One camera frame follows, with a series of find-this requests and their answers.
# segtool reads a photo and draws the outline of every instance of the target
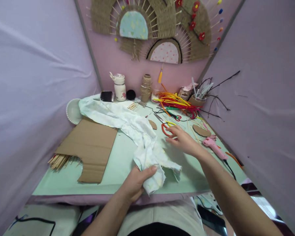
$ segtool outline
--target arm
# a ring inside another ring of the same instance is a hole
[[[130,205],[143,193],[143,182],[155,174],[157,168],[150,167],[142,172],[134,167],[128,177],[105,205],[82,236],[117,235]]]
[[[282,235],[245,190],[201,145],[179,126],[167,142],[194,156],[201,164],[211,190],[236,235]]]

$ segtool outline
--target hand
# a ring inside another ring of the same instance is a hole
[[[133,167],[118,191],[130,203],[135,202],[144,192],[143,182],[152,177],[156,171],[156,166],[149,167],[143,171],[140,171],[137,166]]]
[[[181,149],[184,153],[191,156],[199,156],[204,148],[199,145],[187,132],[180,126],[171,126],[166,129],[173,133],[166,141],[175,147]]]

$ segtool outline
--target light green tablecloth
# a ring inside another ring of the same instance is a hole
[[[151,102],[148,103],[148,106],[152,107],[154,111],[158,110],[156,105]],[[141,116],[148,115],[147,119],[155,122],[157,125],[155,133],[158,135],[158,140],[162,144],[168,157],[170,160],[182,166],[180,182],[176,181],[171,170],[165,169],[166,180],[164,186],[157,190],[155,194],[190,193],[209,190],[208,182],[199,162],[194,157],[182,153],[180,150],[165,142],[166,136],[162,132],[161,122],[154,116],[152,109],[148,107],[143,108],[139,105],[135,111]],[[166,113],[159,114],[159,116],[180,125],[186,132],[194,137],[191,127],[189,127],[189,130],[187,128],[187,122],[177,122],[173,118],[169,118]],[[182,120],[186,120],[185,115],[182,115]],[[188,124],[189,126],[193,125],[191,121],[188,121]],[[205,139],[199,135],[197,135],[197,137],[199,140]],[[217,139],[216,143],[222,148],[222,151],[227,151],[219,139]],[[49,169],[33,195],[113,194],[121,186],[134,166],[133,153],[136,148],[137,146],[133,141],[119,130],[109,156],[103,180],[100,184],[77,182],[83,167],[82,164],[77,167],[80,161],[77,160],[72,164],[70,164],[70,162],[66,168],[63,167],[59,172]],[[224,166],[215,154],[212,155],[212,158],[216,158]],[[237,181],[241,183],[246,178],[245,173],[232,158],[228,159],[228,163],[234,171]]]

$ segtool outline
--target woven jute wall hanging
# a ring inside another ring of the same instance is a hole
[[[143,56],[148,60],[194,62],[211,56],[217,50],[211,48],[213,43],[221,39],[212,41],[212,35],[223,28],[214,33],[212,30],[223,18],[213,26],[211,21],[223,9],[210,20],[207,7],[214,14],[222,0],[215,6],[208,6],[210,2],[206,6],[195,0],[92,0],[92,28],[97,33],[114,35],[116,42],[121,37],[120,49],[131,54],[133,60],[139,60],[145,48]],[[164,49],[172,52],[171,57],[164,55]]]

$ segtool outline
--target table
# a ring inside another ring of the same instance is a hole
[[[199,162],[194,157],[182,153],[180,150],[170,146],[165,142],[166,136],[162,132],[161,122],[154,116],[152,111],[152,109],[154,111],[159,111],[159,109],[157,109],[157,104],[148,102],[147,106],[148,107],[144,108],[139,105],[134,111],[141,116],[148,116],[148,119],[155,122],[158,128],[155,130],[155,133],[157,134],[158,141],[161,143],[164,151],[172,161],[181,165],[183,168],[180,182],[176,181],[171,170],[165,169],[166,180],[164,186],[157,190],[150,197],[143,195],[136,204],[144,205],[156,202],[173,201],[199,195],[209,191],[209,184],[203,174]],[[194,138],[191,127],[188,129],[188,125],[192,126],[193,123],[191,121],[184,122],[187,119],[184,114],[181,115],[182,120],[180,122],[177,122],[173,118],[168,117],[166,113],[161,113],[158,115],[165,120],[178,124]],[[199,140],[205,139],[199,135],[197,135],[197,138]],[[222,148],[223,151],[227,151],[218,138],[216,143]],[[134,166],[132,159],[135,149],[136,145],[133,143],[133,141],[121,130],[119,130],[109,156],[103,180],[100,184],[77,182],[77,179],[81,175],[83,168],[82,164],[76,166],[79,163],[79,161],[77,161],[69,164],[66,168],[62,168],[59,172],[54,172],[49,169],[41,180],[40,184],[37,186],[28,203],[49,204],[56,202],[66,202],[73,205],[105,204],[110,199],[112,194],[120,187],[127,177],[129,171]],[[223,162],[213,153],[210,148],[208,151],[212,153],[213,158],[216,158],[221,163],[221,165],[224,166]],[[237,181],[239,183],[243,182],[246,178],[245,173],[232,158],[229,158],[228,163],[234,171]]]

